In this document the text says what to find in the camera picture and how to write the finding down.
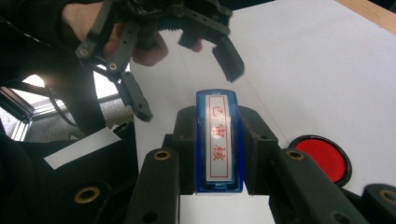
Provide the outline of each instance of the black cable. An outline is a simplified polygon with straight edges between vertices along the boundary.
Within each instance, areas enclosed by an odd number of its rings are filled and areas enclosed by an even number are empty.
[[[2,17],[2,16],[0,16],[0,24],[6,25],[6,26],[8,27],[8,29],[13,30],[13,31],[16,32],[18,35],[24,36],[25,38],[27,38],[27,39],[29,39],[29,40],[31,40],[31,41],[34,41],[34,42],[36,42],[37,44],[44,45],[44,46],[46,46],[46,47],[50,47],[50,44],[47,44],[47,43],[45,43],[45,42],[43,42],[43,41],[41,41],[41,40],[38,40],[38,39],[34,38],[34,37],[31,36],[31,35],[26,34],[24,31],[20,30],[20,29],[17,28],[16,26],[14,26],[14,24],[12,24],[10,21],[6,20],[6,19],[5,19],[4,17]]]
[[[66,121],[70,126],[77,127],[75,123],[73,123],[65,114],[62,112],[61,108],[59,108],[58,104],[55,102],[55,97],[53,96],[52,89],[46,86],[47,93],[49,95],[49,100],[52,103],[53,107],[55,108],[56,112],[61,116],[61,118]]]

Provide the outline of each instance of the wire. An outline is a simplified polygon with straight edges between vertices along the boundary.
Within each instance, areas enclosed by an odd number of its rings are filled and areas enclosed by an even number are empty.
[[[52,103],[53,107],[55,108],[56,112],[58,112],[58,114],[61,116],[61,118],[66,121],[66,123],[68,123],[70,126],[73,127],[77,127],[77,125],[75,123],[73,123],[65,114],[64,112],[62,112],[61,108],[58,106],[58,104],[56,104],[55,102],[55,97],[53,96],[53,92],[52,89],[48,86],[46,86],[46,90],[49,96],[49,100]]]

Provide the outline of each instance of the blue object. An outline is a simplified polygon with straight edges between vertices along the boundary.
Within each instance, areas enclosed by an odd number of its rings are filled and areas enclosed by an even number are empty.
[[[197,193],[241,192],[243,144],[235,92],[196,93]]]

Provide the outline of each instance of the black plastic part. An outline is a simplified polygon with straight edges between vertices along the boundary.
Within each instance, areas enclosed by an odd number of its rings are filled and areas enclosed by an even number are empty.
[[[195,192],[195,144],[196,144],[195,106],[181,109],[177,113],[172,148],[180,157],[180,194]]]
[[[114,80],[113,83],[119,91],[122,102],[125,105],[129,105],[139,119],[143,121],[150,121],[152,119],[149,103],[132,73],[121,73],[120,80]]]
[[[268,204],[276,224],[301,224],[301,220],[292,208],[289,200],[279,200],[276,196],[271,195]]]
[[[114,1],[104,1],[87,38],[76,50],[76,54],[81,60],[89,60],[96,54],[102,55],[102,46],[106,43],[113,30],[117,16],[116,11],[116,3]]]
[[[244,74],[244,62],[228,36],[220,39],[217,46],[213,48],[213,54],[218,60],[228,81],[234,82]]]
[[[275,169],[303,223],[368,223],[308,154],[279,150]]]
[[[184,14],[184,1],[183,0],[172,0],[172,4],[169,10],[177,17],[182,17]]]
[[[172,148],[150,151],[143,163],[123,223],[178,223],[178,174],[176,151]]]
[[[349,201],[361,212],[361,196],[357,195],[347,189],[340,188]]]
[[[172,133],[167,133],[163,138],[163,147],[172,147]]]
[[[385,184],[366,186],[361,208],[370,223],[396,223],[396,188]]]
[[[350,162],[349,157],[347,156],[347,154],[345,153],[345,151],[343,149],[341,149],[340,146],[338,146],[337,144],[334,143],[334,141],[319,136],[319,135],[313,135],[313,134],[307,134],[307,135],[303,135],[300,137],[295,138],[293,141],[291,141],[291,143],[289,144],[290,148],[296,148],[296,146],[303,142],[304,140],[309,140],[309,139],[316,139],[322,142],[325,142],[327,144],[329,144],[330,146],[334,147],[341,155],[341,157],[344,160],[344,164],[346,166],[346,172],[344,173],[344,176],[338,180],[337,182],[335,182],[334,184],[336,184],[339,187],[343,187],[345,184],[347,184],[347,182],[349,182],[350,177],[352,177],[352,163]]]
[[[209,18],[213,18],[213,20],[227,26],[229,24],[229,19],[233,14],[230,9],[222,6],[217,0],[191,0],[185,1],[185,4],[188,8],[206,15]]]
[[[144,29],[144,31],[140,32],[141,37],[138,39],[136,47],[145,51],[149,51],[150,49],[158,46],[158,43],[155,39],[158,29],[158,21],[148,22],[144,26],[141,26],[141,28]]]
[[[134,21],[128,21],[126,24],[116,50],[106,65],[106,70],[111,76],[125,71],[128,62],[131,60],[132,51],[134,51],[134,47],[137,42],[137,33],[139,32],[139,28],[140,26]]]
[[[192,49],[198,43],[198,35],[192,35],[187,32],[183,32],[180,39],[178,40],[178,44],[186,49]]]
[[[14,89],[14,90],[18,90],[18,91],[27,91],[27,92],[31,92],[37,95],[42,95],[42,96],[46,96],[47,95],[47,90],[43,87],[37,87],[35,85],[29,84],[29,83],[25,83],[25,82],[8,82],[6,84],[2,84],[3,86],[6,86],[8,88]]]
[[[245,184],[250,195],[269,195],[267,176],[270,160],[278,150],[278,140],[262,120],[250,108],[239,106],[244,135]]]

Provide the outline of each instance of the bolt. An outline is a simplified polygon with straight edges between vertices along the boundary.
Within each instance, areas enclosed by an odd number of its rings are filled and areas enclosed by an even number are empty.
[[[168,150],[160,150],[154,154],[154,159],[157,161],[166,161],[171,157],[171,153]]]
[[[382,198],[388,203],[396,205],[396,192],[388,189],[382,189],[379,191]]]
[[[109,67],[112,71],[117,70],[117,65],[115,63],[111,63]]]
[[[81,49],[79,51],[79,54],[81,54],[81,56],[87,56],[88,55],[88,51],[86,49]]]
[[[305,159],[305,156],[302,153],[293,150],[286,151],[286,156],[295,161],[302,161],[303,159]]]

